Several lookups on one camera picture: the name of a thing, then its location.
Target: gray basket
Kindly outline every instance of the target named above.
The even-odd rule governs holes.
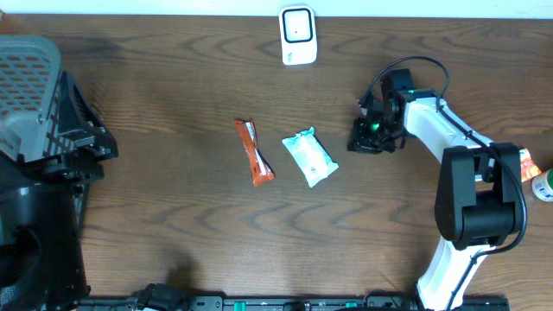
[[[18,152],[29,162],[74,148],[57,133],[60,62],[48,39],[0,35],[0,123],[3,132],[11,131],[0,138],[10,135],[15,144],[9,156]],[[14,134],[19,140],[13,141]]]

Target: white wall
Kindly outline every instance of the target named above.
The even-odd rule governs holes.
[[[317,16],[553,18],[553,0],[311,0]],[[276,16],[286,0],[2,0],[6,13]]]

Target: snack bar wrapper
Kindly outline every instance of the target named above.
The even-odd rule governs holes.
[[[338,164],[332,161],[315,138],[313,126],[294,137],[284,138],[283,144],[302,169],[310,187],[327,178],[338,168]]]
[[[266,181],[274,180],[275,174],[270,170],[269,165],[267,165],[267,162],[265,162],[257,150],[257,134],[253,118],[249,121],[236,119],[234,120],[234,125],[240,134],[240,138],[242,138],[245,153],[250,160],[253,186],[257,187]]]
[[[528,149],[521,149],[520,153],[520,173],[522,175],[522,182],[528,181],[542,173],[541,169],[532,161],[530,151]]]

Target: green connector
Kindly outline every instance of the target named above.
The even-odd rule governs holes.
[[[245,311],[245,302],[234,302],[234,311]]]

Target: white device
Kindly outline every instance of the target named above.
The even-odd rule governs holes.
[[[306,5],[284,8],[278,15],[284,65],[309,64],[317,59],[315,13]]]

